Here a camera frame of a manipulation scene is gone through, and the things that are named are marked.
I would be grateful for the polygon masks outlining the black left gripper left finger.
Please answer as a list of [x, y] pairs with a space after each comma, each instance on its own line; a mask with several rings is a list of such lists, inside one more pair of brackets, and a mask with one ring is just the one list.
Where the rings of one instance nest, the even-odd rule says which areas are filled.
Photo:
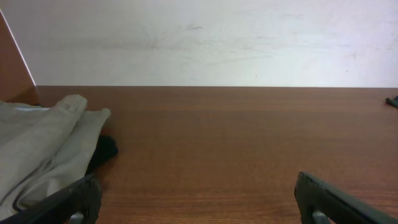
[[55, 192], [38, 204], [1, 221], [1, 224], [89, 223], [95, 224], [101, 207], [98, 179], [87, 175]]

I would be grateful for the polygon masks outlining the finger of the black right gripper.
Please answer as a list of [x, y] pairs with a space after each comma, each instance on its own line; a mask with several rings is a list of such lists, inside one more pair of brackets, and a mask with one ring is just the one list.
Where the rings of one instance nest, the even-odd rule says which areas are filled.
[[386, 104], [388, 104], [394, 108], [398, 108], [398, 96], [396, 96], [395, 98], [386, 98], [385, 102], [386, 102]]

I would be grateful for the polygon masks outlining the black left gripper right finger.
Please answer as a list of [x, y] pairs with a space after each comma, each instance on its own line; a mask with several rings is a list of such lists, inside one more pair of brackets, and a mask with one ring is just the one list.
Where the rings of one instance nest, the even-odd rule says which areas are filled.
[[316, 178], [300, 172], [294, 196], [303, 224], [397, 224], [397, 219]]

